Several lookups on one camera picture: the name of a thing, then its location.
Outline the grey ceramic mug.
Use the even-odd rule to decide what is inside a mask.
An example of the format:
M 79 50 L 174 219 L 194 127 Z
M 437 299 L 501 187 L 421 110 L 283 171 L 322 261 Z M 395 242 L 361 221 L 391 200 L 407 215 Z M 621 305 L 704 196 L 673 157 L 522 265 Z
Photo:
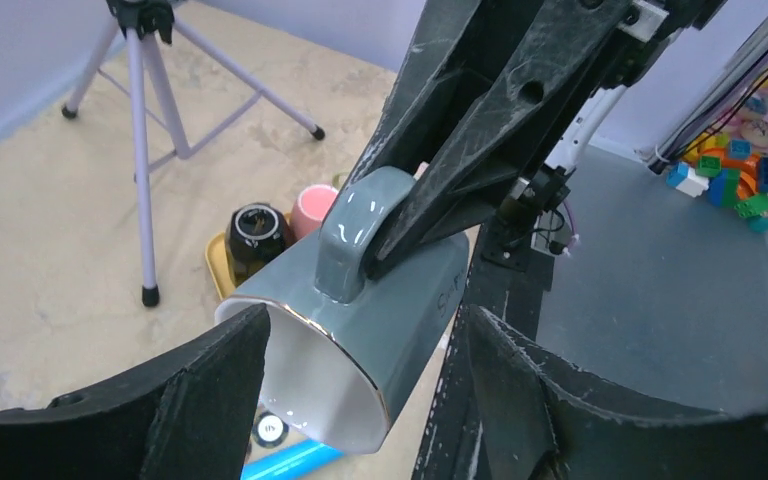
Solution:
M 349 185 L 321 227 L 243 282 L 223 322 L 264 304 L 270 335 L 261 403 L 307 437 L 346 454 L 378 451 L 463 297 L 469 240 L 419 248 L 380 279 L 364 256 L 415 184 L 383 167 Z

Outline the black ceramic mug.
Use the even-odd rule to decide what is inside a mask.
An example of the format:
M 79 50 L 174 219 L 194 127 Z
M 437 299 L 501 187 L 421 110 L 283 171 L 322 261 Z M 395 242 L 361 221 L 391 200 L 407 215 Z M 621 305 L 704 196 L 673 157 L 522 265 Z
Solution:
M 268 203 L 237 209 L 226 228 L 225 252 L 230 276 L 241 285 L 295 241 L 285 216 Z

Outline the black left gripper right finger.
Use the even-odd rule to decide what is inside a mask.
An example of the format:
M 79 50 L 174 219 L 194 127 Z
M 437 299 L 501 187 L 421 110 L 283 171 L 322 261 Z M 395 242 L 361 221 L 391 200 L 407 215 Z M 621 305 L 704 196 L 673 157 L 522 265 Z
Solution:
M 467 309 L 469 357 L 496 479 L 768 479 L 768 407 L 740 415 L 644 395 Z

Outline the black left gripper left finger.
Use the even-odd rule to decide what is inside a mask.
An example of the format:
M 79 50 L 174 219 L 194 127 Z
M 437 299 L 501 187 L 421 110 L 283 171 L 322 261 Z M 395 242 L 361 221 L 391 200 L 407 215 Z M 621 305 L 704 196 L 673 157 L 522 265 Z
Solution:
M 0 479 L 237 479 L 264 375 L 264 305 L 136 367 L 0 411 Z

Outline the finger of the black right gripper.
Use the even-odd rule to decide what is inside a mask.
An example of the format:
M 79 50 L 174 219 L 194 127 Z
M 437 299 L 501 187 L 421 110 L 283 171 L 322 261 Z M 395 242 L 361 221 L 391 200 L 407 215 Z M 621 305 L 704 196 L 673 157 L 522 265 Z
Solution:
M 531 30 L 449 145 L 474 172 L 453 189 L 438 189 L 421 162 L 425 174 L 365 257 L 370 277 L 381 278 L 419 247 L 487 220 L 514 179 L 543 162 L 633 45 L 622 29 L 628 1 L 541 2 Z
M 449 145 L 531 30 L 541 1 L 426 3 L 381 120 L 348 177 L 353 185 L 389 165 L 453 189 L 474 167 Z

